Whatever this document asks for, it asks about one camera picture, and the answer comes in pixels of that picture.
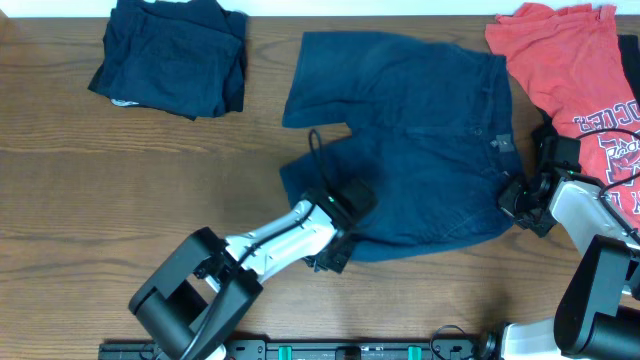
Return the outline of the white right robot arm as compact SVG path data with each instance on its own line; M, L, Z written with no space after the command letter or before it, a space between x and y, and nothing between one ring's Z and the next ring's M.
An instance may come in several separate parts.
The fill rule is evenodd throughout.
M555 315L506 325L487 345L492 359L636 359L639 232L608 199L596 178L555 168L532 180L516 177L498 198L516 225L544 236L561 225L581 261Z

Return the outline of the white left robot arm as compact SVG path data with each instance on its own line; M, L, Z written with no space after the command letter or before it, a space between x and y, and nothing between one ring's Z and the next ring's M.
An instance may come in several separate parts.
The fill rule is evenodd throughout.
M283 217L244 234L189 235L140 287L130 312L168 359L221 359L224 343L269 278L302 260L343 271L349 238L375 202L368 191L313 189Z

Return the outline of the blue denim shorts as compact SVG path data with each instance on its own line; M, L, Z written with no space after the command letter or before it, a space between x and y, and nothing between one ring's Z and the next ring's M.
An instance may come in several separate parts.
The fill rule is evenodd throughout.
M384 32L307 32L282 124L339 123L347 137L280 176L290 202L356 178L373 190L354 260L451 251L510 229L498 198L523 168L503 56Z

